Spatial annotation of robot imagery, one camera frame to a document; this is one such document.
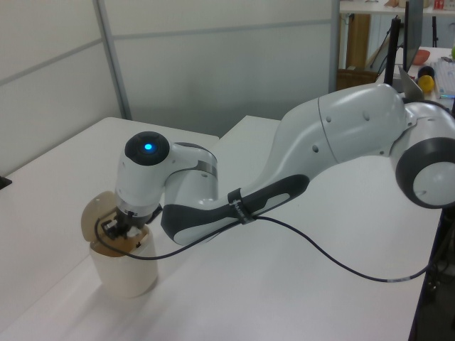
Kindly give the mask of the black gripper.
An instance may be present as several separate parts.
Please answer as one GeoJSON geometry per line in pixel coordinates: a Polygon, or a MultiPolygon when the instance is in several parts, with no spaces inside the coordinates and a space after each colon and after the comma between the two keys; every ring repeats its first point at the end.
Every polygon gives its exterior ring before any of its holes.
{"type": "Polygon", "coordinates": [[[154,214],[150,213],[140,217],[132,211],[122,212],[117,209],[114,236],[128,238],[140,234],[144,226],[153,219],[153,216],[154,214]]]}

